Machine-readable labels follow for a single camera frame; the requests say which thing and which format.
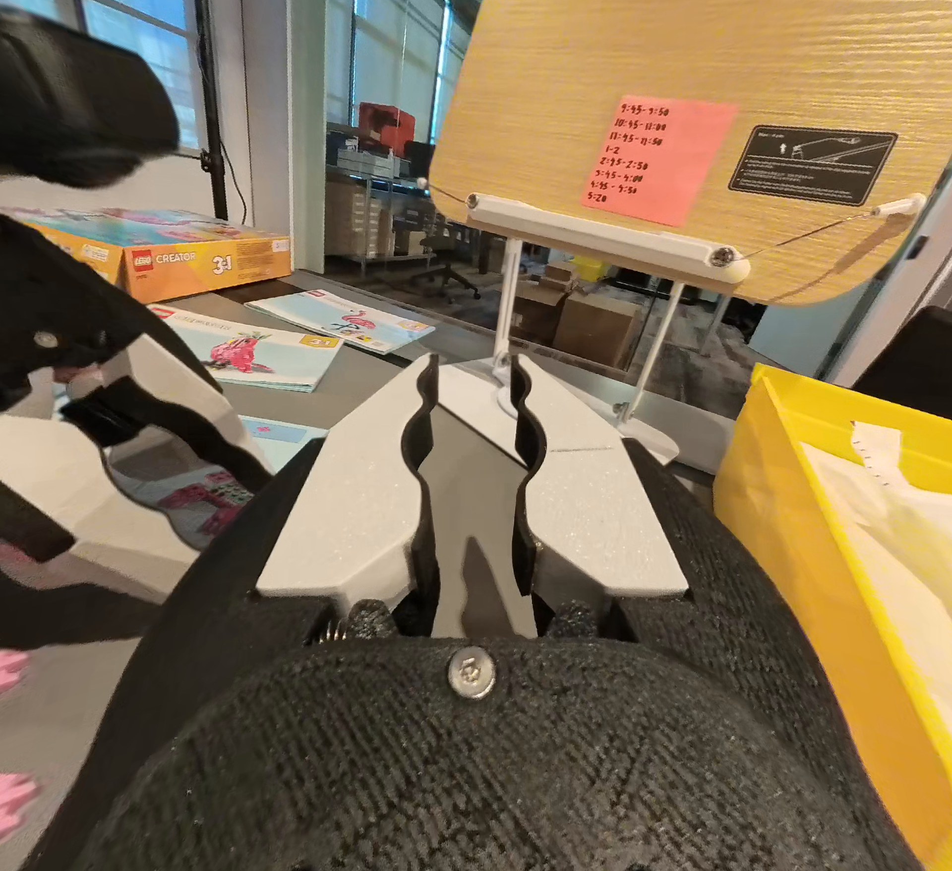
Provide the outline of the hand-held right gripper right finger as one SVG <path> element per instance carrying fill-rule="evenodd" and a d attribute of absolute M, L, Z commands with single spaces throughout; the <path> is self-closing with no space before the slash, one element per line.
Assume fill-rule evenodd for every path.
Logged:
<path fill-rule="evenodd" d="M 551 613 L 581 603 L 682 599 L 688 580 L 616 427 L 527 356 L 511 366 L 526 467 L 512 540 L 519 592 Z"/>

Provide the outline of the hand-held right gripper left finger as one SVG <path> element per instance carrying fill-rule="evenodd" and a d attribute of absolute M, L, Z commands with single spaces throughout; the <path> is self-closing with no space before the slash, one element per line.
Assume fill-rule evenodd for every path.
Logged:
<path fill-rule="evenodd" d="M 256 582 L 265 598 L 316 596 L 340 616 L 384 603 L 406 635 L 431 635 L 439 604 L 432 507 L 439 361 L 416 359 L 324 439 Z"/>

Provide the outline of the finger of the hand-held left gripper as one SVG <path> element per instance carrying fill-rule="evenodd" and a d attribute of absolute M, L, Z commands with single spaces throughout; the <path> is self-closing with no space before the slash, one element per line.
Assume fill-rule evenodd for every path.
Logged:
<path fill-rule="evenodd" d="M 103 450 L 66 422 L 6 417 L 2 486 L 65 531 L 68 545 L 48 557 L 2 539 L 2 574 L 42 592 L 90 584 L 162 603 L 198 547 L 160 499 L 203 472 L 157 428 Z"/>
<path fill-rule="evenodd" d="M 89 356 L 66 383 L 63 416 L 100 448 L 130 443 L 154 428 L 230 473 L 247 491 L 269 483 L 268 462 L 201 365 L 181 361 L 148 334 Z"/>

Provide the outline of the light blue instruction booklet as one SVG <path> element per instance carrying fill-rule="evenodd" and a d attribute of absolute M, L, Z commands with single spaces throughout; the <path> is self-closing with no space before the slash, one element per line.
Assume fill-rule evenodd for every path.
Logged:
<path fill-rule="evenodd" d="M 326 429 L 242 416 L 273 473 Z M 198 458 L 178 436 L 149 427 L 106 452 L 113 481 L 126 496 L 169 520 L 180 539 L 203 551 L 238 516 L 252 492 L 220 465 Z"/>
<path fill-rule="evenodd" d="M 263 328 L 165 305 L 150 305 L 212 377 L 256 387 L 309 393 L 316 389 L 341 340 Z"/>
<path fill-rule="evenodd" d="M 436 330 L 413 317 L 390 314 L 325 290 L 261 299 L 244 306 L 380 355 L 392 354 Z"/>

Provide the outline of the pink toy brick model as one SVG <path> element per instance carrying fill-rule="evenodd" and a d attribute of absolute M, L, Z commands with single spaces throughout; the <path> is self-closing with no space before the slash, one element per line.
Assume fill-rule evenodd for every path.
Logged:
<path fill-rule="evenodd" d="M 1 696 L 16 687 L 29 663 L 27 653 L 1 649 Z M 35 798 L 38 785 L 30 775 L 1 772 L 1 841 L 6 841 L 23 820 L 23 810 Z"/>

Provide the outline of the orange toy brick box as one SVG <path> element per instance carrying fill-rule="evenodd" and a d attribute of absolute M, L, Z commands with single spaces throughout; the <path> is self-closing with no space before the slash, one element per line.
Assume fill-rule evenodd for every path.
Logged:
<path fill-rule="evenodd" d="M 142 304 L 269 281 L 292 272 L 292 240 L 176 210 L 6 208 Z"/>

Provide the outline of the closed light blue instruction booklet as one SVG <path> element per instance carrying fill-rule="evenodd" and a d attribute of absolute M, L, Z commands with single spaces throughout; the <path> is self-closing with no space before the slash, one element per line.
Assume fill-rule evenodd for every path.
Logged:
<path fill-rule="evenodd" d="M 244 306 L 380 355 L 392 354 L 436 330 L 413 317 L 390 314 L 325 290 L 261 299 Z"/>
<path fill-rule="evenodd" d="M 263 328 L 165 305 L 150 305 L 212 377 L 256 387 L 309 393 L 316 389 L 341 340 Z"/>

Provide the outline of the black light stand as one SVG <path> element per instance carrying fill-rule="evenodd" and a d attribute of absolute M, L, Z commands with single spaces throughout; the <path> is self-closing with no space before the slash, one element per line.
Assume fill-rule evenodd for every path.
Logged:
<path fill-rule="evenodd" d="M 219 220 L 230 218 L 227 178 L 239 198 L 241 222 L 246 222 L 247 202 L 237 182 L 234 167 L 225 146 L 220 115 L 217 62 L 212 34 L 211 0 L 193 0 L 196 27 L 195 55 L 201 80 L 202 103 L 206 123 L 206 144 L 200 163 L 209 176 L 212 208 Z"/>

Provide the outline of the brown cardboard box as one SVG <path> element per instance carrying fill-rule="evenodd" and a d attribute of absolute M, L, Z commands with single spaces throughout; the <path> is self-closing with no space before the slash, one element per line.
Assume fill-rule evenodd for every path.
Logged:
<path fill-rule="evenodd" d="M 622 369 L 641 324 L 641 306 L 576 290 L 565 300 L 551 346 L 589 362 Z"/>
<path fill-rule="evenodd" d="M 552 347 L 566 300 L 574 287 L 541 282 L 519 281 L 517 284 L 510 332 L 533 344 Z"/>

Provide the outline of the metal shelf rack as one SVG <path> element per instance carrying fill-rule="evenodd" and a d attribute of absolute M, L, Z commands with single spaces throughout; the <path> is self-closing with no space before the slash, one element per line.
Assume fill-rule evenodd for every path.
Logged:
<path fill-rule="evenodd" d="M 327 125 L 325 241 L 327 258 L 373 267 L 426 263 L 424 237 L 451 229 L 427 186 L 433 147 L 414 139 L 401 150 L 357 125 Z"/>

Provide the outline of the white tissue paper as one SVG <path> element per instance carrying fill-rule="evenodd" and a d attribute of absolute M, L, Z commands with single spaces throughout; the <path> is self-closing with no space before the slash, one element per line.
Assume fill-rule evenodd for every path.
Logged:
<path fill-rule="evenodd" d="M 949 720 L 950 493 L 911 483 L 900 466 L 904 444 L 898 429 L 853 422 L 849 441 L 848 458 L 805 441 L 801 448 L 887 634 Z"/>

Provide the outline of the pink sticky note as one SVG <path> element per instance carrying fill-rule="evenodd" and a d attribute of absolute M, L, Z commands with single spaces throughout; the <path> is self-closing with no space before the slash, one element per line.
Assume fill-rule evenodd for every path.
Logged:
<path fill-rule="evenodd" d="M 683 225 L 740 111 L 735 103 L 622 97 L 589 172 L 582 206 Z"/>

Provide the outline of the black label sticker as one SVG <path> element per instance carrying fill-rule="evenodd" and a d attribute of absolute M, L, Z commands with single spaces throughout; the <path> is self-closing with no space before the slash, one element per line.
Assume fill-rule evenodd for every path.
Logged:
<path fill-rule="evenodd" d="M 732 192 L 860 207 L 898 142 L 886 131 L 756 124 L 727 185 Z"/>

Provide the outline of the wooden book stand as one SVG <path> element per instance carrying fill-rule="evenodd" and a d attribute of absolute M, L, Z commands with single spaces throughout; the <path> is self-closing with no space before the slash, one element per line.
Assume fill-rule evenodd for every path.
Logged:
<path fill-rule="evenodd" d="M 582 193 L 626 95 L 741 111 L 683 225 L 589 209 Z M 898 135 L 860 207 L 732 192 L 756 124 Z M 781 306 L 873 277 L 950 165 L 950 0 L 483 0 L 431 163 L 449 219 L 506 239 L 489 394 L 448 405 L 512 451 L 509 329 L 523 244 L 672 282 L 619 434 L 677 444 L 636 416 L 687 285 Z"/>

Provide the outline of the red equipment enclosure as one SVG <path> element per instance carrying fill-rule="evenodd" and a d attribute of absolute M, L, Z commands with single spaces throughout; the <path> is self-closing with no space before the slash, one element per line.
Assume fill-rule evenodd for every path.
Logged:
<path fill-rule="evenodd" d="M 362 102 L 358 117 L 362 130 L 394 151 L 415 139 L 415 118 L 396 106 Z"/>

